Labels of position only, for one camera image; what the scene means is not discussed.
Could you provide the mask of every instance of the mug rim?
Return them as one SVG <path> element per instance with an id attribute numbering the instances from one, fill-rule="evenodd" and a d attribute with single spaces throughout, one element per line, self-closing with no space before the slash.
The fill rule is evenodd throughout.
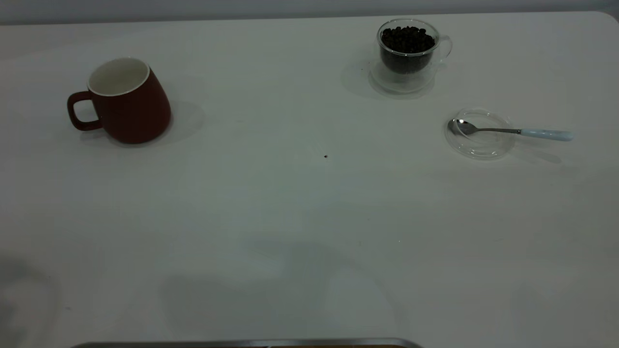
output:
<path id="1" fill-rule="evenodd" d="M 121 92 L 121 93 L 116 93 L 116 94 L 104 94 L 104 93 L 99 93 L 99 92 L 96 92 L 93 88 L 91 88 L 91 86 L 90 86 L 90 80 L 92 80 L 93 75 L 94 75 L 94 74 L 95 74 L 95 73 L 96 73 L 99 69 L 101 69 L 102 67 L 106 66 L 107 64 L 110 64 L 110 63 L 113 63 L 113 62 L 116 62 L 116 61 L 121 61 L 121 60 L 132 60 L 132 61 L 136 61 L 136 62 L 138 62 L 138 63 L 142 63 L 142 64 L 146 67 L 146 75 L 144 76 L 144 79 L 142 79 L 142 81 L 141 81 L 139 84 L 137 84 L 135 87 L 133 87 L 132 89 L 130 89 L 130 90 L 126 90 L 126 91 Z M 145 61 L 143 61 L 143 60 L 141 60 L 141 59 L 138 59 L 138 58 L 135 58 L 135 57 L 131 57 L 131 56 L 127 56 L 127 57 L 119 57 L 119 58 L 115 58 L 115 59 L 109 60 L 109 61 L 107 61 L 107 62 L 105 62 L 105 63 L 103 63 L 103 64 L 101 64 L 101 65 L 97 66 L 97 67 L 96 67 L 96 68 L 95 68 L 95 69 L 94 69 L 94 70 L 90 73 L 90 75 L 89 75 L 89 77 L 88 77 L 87 87 L 88 87 L 88 90 L 89 90 L 91 93 L 94 93 L 94 94 L 96 94 L 96 95 L 100 95 L 100 96 L 102 96 L 102 97 L 117 97 L 117 96 L 119 96 L 119 95 L 129 94 L 129 93 L 131 93 L 131 92 L 135 91 L 136 89 L 140 88 L 142 85 L 144 85 L 144 83 L 146 82 L 146 80 L 147 80 L 149 77 L 150 77 L 150 66 L 149 66 L 149 65 L 148 65 Z"/>
<path id="2" fill-rule="evenodd" d="M 422 51 L 422 52 L 417 52 L 417 53 L 404 53 L 404 52 L 400 52 L 400 51 L 396 51 L 396 50 L 392 50 L 389 47 L 387 47 L 384 43 L 383 43 L 383 39 L 381 38 L 381 33 L 384 31 L 384 27 L 387 24 L 396 22 L 398 20 L 406 20 L 408 22 L 420 22 L 423 23 L 427 26 L 429 26 L 430 28 L 432 28 L 432 30 L 434 30 L 436 32 L 436 42 L 434 42 L 434 46 L 432 46 L 431 48 Z M 392 20 L 388 20 L 387 22 L 383 23 L 381 25 L 381 27 L 378 29 L 378 32 L 376 33 L 376 39 L 378 41 L 378 45 L 380 45 L 380 47 L 390 53 L 393 54 L 397 54 L 398 56 L 405 56 L 405 57 L 416 57 L 416 56 L 423 56 L 424 54 L 428 54 L 429 52 L 434 51 L 438 45 L 441 43 L 441 34 L 439 33 L 439 31 L 434 27 L 434 25 L 428 23 L 428 22 L 424 22 L 422 20 L 419 19 L 414 19 L 414 18 L 396 18 L 396 19 L 392 19 Z"/>

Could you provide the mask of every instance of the white wall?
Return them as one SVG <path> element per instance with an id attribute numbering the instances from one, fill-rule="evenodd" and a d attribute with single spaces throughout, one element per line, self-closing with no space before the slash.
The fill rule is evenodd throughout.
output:
<path id="1" fill-rule="evenodd" d="M 0 0 L 0 23 L 606 10 L 619 0 Z"/>

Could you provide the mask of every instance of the light blue spoon handle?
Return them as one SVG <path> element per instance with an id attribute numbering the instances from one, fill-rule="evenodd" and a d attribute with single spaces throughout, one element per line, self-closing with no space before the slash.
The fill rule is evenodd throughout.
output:
<path id="1" fill-rule="evenodd" d="M 570 141 L 574 139 L 572 132 L 549 131 L 547 129 L 521 129 L 520 135 L 526 137 L 541 137 L 550 140 Z"/>

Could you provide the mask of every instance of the glass saucer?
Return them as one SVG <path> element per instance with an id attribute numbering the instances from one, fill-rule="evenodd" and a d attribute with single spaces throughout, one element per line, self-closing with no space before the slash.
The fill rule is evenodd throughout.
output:
<path id="1" fill-rule="evenodd" d="M 455 119 L 467 121 L 477 128 L 513 128 L 508 120 L 481 108 L 462 109 Z M 482 131 L 467 136 L 458 127 L 450 129 L 451 120 L 447 120 L 443 127 L 445 138 L 451 147 L 466 157 L 494 160 L 514 147 L 514 134 Z"/>

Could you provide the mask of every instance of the mug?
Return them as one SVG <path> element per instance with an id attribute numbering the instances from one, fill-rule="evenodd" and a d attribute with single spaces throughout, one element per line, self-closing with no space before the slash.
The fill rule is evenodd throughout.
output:
<path id="1" fill-rule="evenodd" d="M 418 53 L 404 53 L 390 49 L 382 41 L 386 29 L 416 27 L 434 39 L 434 46 Z M 378 58 L 372 65 L 371 75 L 382 88 L 395 93 L 412 93 L 426 87 L 436 74 L 440 62 L 447 58 L 453 46 L 447 35 L 439 34 L 429 23 L 417 19 L 398 18 L 383 24 L 376 34 Z"/>
<path id="2" fill-rule="evenodd" d="M 73 106 L 88 99 L 98 119 L 82 122 Z M 155 139 L 168 127 L 171 117 L 168 97 L 150 66 L 131 57 L 114 59 L 96 68 L 88 79 L 88 91 L 72 94 L 67 109 L 75 128 L 103 128 L 111 137 L 128 144 Z"/>

